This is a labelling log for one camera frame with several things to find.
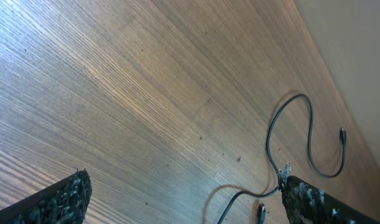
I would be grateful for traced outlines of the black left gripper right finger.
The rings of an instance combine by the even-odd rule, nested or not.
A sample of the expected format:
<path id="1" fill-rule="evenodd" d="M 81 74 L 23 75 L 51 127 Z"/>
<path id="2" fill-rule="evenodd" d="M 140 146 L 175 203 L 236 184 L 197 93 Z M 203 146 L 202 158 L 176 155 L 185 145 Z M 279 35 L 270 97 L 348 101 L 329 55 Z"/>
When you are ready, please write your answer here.
<path id="1" fill-rule="evenodd" d="M 300 178 L 290 175 L 289 163 L 279 170 L 280 191 L 290 223 L 373 224 L 378 221 L 337 200 Z"/>

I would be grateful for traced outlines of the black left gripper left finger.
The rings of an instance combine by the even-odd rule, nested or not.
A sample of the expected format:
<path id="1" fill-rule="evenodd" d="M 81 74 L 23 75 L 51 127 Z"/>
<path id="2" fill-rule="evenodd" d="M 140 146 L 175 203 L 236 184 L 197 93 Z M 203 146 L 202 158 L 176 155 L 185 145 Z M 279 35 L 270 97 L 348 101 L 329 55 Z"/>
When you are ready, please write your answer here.
<path id="1" fill-rule="evenodd" d="M 82 223 L 92 195 L 86 170 L 0 210 L 0 223 Z"/>

